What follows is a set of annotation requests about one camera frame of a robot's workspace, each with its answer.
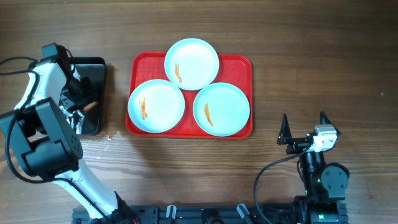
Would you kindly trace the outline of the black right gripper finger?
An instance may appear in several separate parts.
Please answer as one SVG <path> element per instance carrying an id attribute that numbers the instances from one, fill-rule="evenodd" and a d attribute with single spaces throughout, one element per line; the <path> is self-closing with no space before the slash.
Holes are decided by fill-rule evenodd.
<path id="1" fill-rule="evenodd" d="M 320 123 L 321 124 L 330 124 L 330 125 L 332 125 L 335 128 L 335 130 L 336 130 L 336 135 L 337 136 L 341 135 L 341 133 L 338 130 L 338 128 L 328 119 L 328 117 L 327 117 L 327 115 L 325 114 L 324 111 L 320 112 Z"/>
<path id="2" fill-rule="evenodd" d="M 290 132 L 287 115 L 284 113 L 284 115 L 282 117 L 281 128 L 280 128 L 279 135 L 277 138 L 277 144 L 284 145 L 284 144 L 291 144 L 291 143 L 292 143 L 292 134 Z"/>

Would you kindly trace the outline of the orange green sponge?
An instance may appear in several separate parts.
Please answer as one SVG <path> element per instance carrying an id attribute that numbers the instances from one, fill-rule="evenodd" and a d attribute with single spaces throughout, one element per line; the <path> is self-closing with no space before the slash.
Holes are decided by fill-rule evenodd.
<path id="1" fill-rule="evenodd" d="M 93 108 L 95 108 L 97 105 L 98 105 L 98 102 L 97 102 L 97 101 L 94 101 L 94 102 L 92 102 L 92 103 L 89 103 L 89 104 L 87 104 L 87 105 L 83 108 L 83 111 L 84 111 L 85 113 L 87 113 L 87 112 L 89 112 L 90 110 L 92 110 Z"/>

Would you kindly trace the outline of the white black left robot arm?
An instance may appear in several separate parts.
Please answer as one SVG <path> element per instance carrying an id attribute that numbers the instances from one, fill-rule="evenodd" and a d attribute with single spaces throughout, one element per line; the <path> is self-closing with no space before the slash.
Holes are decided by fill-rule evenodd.
<path id="1" fill-rule="evenodd" d="M 24 96 L 1 115 L 12 173 L 24 182 L 64 188 L 86 208 L 92 223 L 138 223 L 127 203 L 87 166 L 77 133 L 58 107 L 63 89 L 76 79 L 75 69 L 47 59 L 25 72 L 30 80 Z"/>

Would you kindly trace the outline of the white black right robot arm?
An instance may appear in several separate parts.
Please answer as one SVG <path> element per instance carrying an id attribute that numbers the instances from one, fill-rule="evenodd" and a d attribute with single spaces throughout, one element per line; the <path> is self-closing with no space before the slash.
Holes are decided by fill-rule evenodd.
<path id="1" fill-rule="evenodd" d="M 289 208 L 291 223 L 348 223 L 348 212 L 342 201 L 346 197 L 349 170 L 336 162 L 327 164 L 324 153 L 335 148 L 340 131 L 324 112 L 320 124 L 304 138 L 293 138 L 286 115 L 278 145 L 287 145 L 286 154 L 298 156 L 299 171 L 305 188 Z"/>

